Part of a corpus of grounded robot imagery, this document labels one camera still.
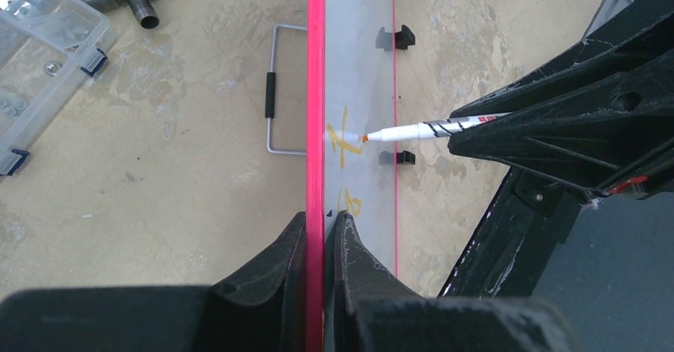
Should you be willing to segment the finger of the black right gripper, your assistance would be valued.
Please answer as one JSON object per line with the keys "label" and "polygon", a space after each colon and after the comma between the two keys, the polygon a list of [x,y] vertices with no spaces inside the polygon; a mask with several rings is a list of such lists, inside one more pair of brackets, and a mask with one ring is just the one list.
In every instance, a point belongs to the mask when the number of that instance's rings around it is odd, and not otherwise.
{"label": "finger of the black right gripper", "polygon": [[450,116],[522,110],[618,72],[630,72],[671,49],[673,0],[635,0],[567,51]]}
{"label": "finger of the black right gripper", "polygon": [[584,191],[673,178],[673,56],[663,54],[454,135],[456,156],[496,161]]}

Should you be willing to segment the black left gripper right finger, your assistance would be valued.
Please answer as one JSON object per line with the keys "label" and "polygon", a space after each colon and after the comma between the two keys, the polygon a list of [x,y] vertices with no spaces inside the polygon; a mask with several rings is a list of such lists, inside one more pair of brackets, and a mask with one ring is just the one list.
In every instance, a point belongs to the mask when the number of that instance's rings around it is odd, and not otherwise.
{"label": "black left gripper right finger", "polygon": [[539,300],[424,298],[362,243],[351,214],[335,217],[327,351],[573,351],[561,314]]}

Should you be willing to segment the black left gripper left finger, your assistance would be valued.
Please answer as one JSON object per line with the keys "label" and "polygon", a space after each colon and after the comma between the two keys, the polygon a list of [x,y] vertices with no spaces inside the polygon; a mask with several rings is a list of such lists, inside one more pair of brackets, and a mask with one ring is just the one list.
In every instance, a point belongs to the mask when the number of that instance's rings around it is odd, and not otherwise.
{"label": "black left gripper left finger", "polygon": [[27,289],[1,303],[4,351],[302,351],[305,215],[213,285]]}

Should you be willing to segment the white whiteboard marker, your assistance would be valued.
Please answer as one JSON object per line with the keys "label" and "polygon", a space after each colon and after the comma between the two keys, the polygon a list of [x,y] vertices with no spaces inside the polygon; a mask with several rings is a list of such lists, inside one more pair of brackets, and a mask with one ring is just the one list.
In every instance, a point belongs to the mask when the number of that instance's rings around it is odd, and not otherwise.
{"label": "white whiteboard marker", "polygon": [[418,122],[404,126],[393,126],[368,133],[363,141],[397,142],[407,140],[425,140],[437,137],[450,137],[472,127],[492,122],[508,113],[482,114],[476,116],[448,118],[443,120]]}

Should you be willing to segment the red framed whiteboard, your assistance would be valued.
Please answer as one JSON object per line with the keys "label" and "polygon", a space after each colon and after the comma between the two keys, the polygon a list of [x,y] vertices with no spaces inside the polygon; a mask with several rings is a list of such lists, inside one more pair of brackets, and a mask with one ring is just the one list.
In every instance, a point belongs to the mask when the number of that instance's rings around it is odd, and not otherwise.
{"label": "red framed whiteboard", "polygon": [[397,271],[397,170],[391,143],[362,136],[396,122],[395,0],[308,0],[306,348],[323,349],[325,241],[340,211]]}

